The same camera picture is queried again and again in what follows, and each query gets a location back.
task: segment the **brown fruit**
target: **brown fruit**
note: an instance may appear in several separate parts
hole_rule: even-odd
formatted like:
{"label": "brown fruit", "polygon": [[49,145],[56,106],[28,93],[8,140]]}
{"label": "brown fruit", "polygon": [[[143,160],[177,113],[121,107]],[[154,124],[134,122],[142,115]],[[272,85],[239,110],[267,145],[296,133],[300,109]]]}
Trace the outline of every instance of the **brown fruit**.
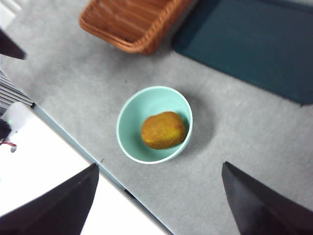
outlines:
{"label": "brown fruit", "polygon": [[183,142],[186,138],[186,127],[178,114],[164,112],[148,117],[143,122],[141,137],[150,148],[170,148]]}

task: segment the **gray carpet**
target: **gray carpet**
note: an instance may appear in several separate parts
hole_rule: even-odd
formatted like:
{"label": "gray carpet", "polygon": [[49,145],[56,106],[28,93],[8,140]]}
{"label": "gray carpet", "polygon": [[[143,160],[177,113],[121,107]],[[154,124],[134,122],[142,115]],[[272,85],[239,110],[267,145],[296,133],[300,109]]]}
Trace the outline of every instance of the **gray carpet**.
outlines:
{"label": "gray carpet", "polygon": [[[174,30],[152,56],[124,53],[80,29],[86,3],[31,1],[7,31],[28,58],[3,57],[1,69],[174,234],[239,234],[224,161],[313,210],[313,106],[174,53]],[[126,100],[154,85],[187,98],[194,129],[179,156],[143,165],[124,156],[115,125]]]}

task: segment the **red wire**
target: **red wire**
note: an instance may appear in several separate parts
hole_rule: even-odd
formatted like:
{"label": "red wire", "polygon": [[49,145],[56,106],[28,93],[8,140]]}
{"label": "red wire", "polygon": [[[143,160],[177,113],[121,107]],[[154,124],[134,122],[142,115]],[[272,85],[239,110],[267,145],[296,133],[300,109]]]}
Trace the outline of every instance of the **red wire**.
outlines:
{"label": "red wire", "polygon": [[9,146],[12,146],[12,147],[15,147],[15,146],[16,146],[16,144],[10,143],[10,142],[6,142],[6,141],[1,142],[0,145],[3,144],[3,143],[4,143],[4,144],[7,144],[7,145],[9,145]]}

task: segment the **striped object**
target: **striped object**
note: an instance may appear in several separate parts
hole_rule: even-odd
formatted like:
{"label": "striped object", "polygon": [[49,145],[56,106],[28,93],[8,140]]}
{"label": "striped object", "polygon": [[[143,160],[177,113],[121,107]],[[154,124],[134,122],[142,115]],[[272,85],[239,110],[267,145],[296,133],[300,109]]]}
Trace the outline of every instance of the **striped object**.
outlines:
{"label": "striped object", "polygon": [[14,102],[22,102],[32,106],[33,102],[20,92],[11,81],[0,71],[0,116]]}

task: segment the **bowl rim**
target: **bowl rim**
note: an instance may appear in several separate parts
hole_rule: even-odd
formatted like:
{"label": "bowl rim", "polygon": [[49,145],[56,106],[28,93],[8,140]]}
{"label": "bowl rim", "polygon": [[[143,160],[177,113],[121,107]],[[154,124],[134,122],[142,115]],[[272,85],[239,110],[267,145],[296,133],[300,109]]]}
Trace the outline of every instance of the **bowl rim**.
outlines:
{"label": "bowl rim", "polygon": [[[188,130],[188,133],[186,135],[186,138],[185,140],[180,144],[180,147],[174,152],[172,153],[171,155],[161,159],[161,160],[157,160],[157,161],[152,161],[152,162],[147,162],[147,161],[142,161],[142,160],[139,160],[137,158],[134,158],[132,155],[130,155],[126,149],[124,148],[122,142],[121,142],[121,139],[120,139],[120,136],[119,136],[119,125],[120,125],[120,120],[122,118],[122,115],[126,109],[126,107],[129,105],[130,102],[132,102],[137,96],[141,95],[142,93],[146,92],[146,91],[149,91],[149,90],[154,90],[154,89],[166,89],[166,90],[170,90],[172,92],[175,92],[177,93],[186,103],[187,107],[188,107],[188,111],[190,113],[190,123],[189,123],[189,130]],[[176,157],[179,153],[182,152],[182,150],[187,146],[189,140],[190,140],[190,137],[191,137],[191,133],[192,133],[192,127],[193,127],[193,115],[192,115],[192,110],[191,110],[191,107],[187,101],[187,99],[180,93],[178,92],[177,90],[173,89],[173,88],[170,88],[170,87],[166,87],[166,86],[152,86],[152,87],[147,87],[147,88],[144,88],[138,92],[136,92],[134,95],[132,95],[127,101],[126,103],[123,105],[119,115],[118,115],[118,118],[117,118],[117,124],[116,124],[116,137],[117,137],[117,141],[118,141],[118,144],[120,146],[120,148],[122,149],[122,151],[124,152],[124,154],[129,157],[130,159],[132,159],[133,161],[135,162],[138,162],[138,163],[142,163],[142,164],[158,164],[158,163],[162,163],[162,162],[166,162],[168,160],[171,160],[173,159],[174,157]]]}

